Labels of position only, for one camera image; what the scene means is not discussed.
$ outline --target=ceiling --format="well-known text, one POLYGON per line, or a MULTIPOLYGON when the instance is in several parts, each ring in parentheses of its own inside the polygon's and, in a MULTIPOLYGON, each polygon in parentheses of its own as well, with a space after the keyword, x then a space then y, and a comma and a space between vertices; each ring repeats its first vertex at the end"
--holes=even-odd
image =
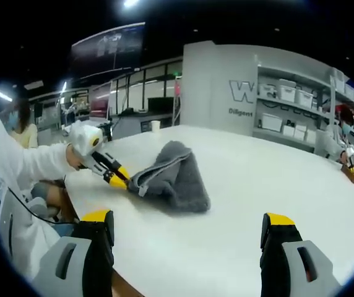
MULTIPOLYGON (((140 0, 130 9, 123 2, 50 0, 38 5, 18 0, 0 5, 2 89, 23 98, 59 90, 70 79, 68 57, 73 43, 141 21, 147 23, 143 66, 181 56, 186 43, 213 40, 305 54, 354 80, 354 6, 342 1, 140 0), (23 88, 36 80, 44 86, 23 88)), ((93 83, 75 82, 74 87, 93 83)))

